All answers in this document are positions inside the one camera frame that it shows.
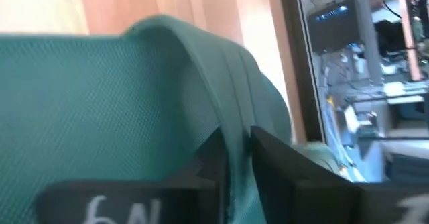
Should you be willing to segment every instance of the wall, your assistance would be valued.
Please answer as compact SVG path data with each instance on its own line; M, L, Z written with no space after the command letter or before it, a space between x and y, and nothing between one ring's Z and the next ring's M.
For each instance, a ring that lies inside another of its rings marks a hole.
M0 0L0 31L119 34L159 13L243 44L288 103L296 140L305 141L280 0Z

